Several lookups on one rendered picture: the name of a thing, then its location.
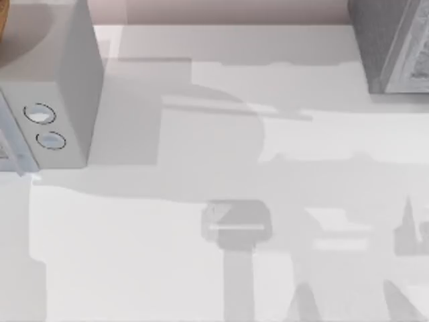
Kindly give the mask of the microwave oven door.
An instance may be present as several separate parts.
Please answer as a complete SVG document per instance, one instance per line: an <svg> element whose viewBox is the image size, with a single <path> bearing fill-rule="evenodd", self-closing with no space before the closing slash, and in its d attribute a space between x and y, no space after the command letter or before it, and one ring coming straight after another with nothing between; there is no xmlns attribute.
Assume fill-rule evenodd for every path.
<svg viewBox="0 0 429 322"><path fill-rule="evenodd" d="M40 167L19 123L0 90L0 172L15 172L24 176L39 171Z"/></svg>

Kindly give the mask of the wooden cupboard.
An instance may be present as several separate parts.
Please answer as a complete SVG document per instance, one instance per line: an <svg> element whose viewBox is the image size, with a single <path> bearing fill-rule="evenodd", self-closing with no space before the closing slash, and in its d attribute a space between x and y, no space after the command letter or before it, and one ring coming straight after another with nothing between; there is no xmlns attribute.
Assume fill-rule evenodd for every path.
<svg viewBox="0 0 429 322"><path fill-rule="evenodd" d="M7 16L9 11L9 0L0 0L0 42L2 41Z"/></svg>

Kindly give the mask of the pale microwave oven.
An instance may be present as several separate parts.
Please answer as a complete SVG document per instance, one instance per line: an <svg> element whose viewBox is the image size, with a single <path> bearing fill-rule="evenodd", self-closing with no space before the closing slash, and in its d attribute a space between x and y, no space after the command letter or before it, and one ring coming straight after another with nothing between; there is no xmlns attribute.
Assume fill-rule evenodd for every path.
<svg viewBox="0 0 429 322"><path fill-rule="evenodd" d="M10 0L0 42L0 90L40 170L83 168L88 161L104 68L88 0ZM49 105L56 120L31 122L23 108ZM48 150L36 135L55 131L66 138Z"/></svg>

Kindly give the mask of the microwave knob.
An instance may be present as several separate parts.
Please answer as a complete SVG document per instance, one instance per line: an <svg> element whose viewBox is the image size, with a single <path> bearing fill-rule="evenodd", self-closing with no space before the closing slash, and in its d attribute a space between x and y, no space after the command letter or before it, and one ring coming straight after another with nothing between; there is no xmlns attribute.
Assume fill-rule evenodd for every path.
<svg viewBox="0 0 429 322"><path fill-rule="evenodd" d="M55 131L37 134L36 141L41 147L48 150L61 150L66 146L66 138Z"/></svg>
<svg viewBox="0 0 429 322"><path fill-rule="evenodd" d="M23 114L28 120L40 125L47 125L56 120L56 112L49 105L34 103L23 108Z"/></svg>

